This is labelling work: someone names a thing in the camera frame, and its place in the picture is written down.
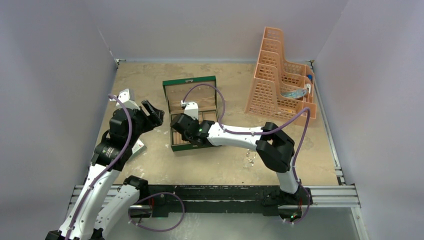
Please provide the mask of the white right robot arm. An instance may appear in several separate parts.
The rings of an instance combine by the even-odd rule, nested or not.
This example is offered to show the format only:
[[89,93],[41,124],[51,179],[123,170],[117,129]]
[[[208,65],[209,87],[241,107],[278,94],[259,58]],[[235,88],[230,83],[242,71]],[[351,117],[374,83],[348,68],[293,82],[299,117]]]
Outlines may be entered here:
[[263,164],[276,173],[282,200],[292,204],[300,198],[300,184],[292,167],[297,156],[295,142],[275,123],[239,127],[212,120],[199,122],[180,113],[171,120],[170,127],[193,146],[231,146],[256,152]]

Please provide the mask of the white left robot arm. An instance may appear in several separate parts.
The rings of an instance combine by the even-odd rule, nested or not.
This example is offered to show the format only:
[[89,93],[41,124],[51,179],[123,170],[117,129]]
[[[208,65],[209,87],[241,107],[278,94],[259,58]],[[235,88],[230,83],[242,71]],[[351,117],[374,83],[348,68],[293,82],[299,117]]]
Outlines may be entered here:
[[58,230],[50,231],[48,240],[88,240],[95,230],[95,220],[110,187],[133,155],[132,148],[143,133],[163,124],[163,110],[155,108],[148,100],[141,106],[135,101],[116,101],[117,109],[109,120],[109,129],[95,147],[88,175],[75,206]]

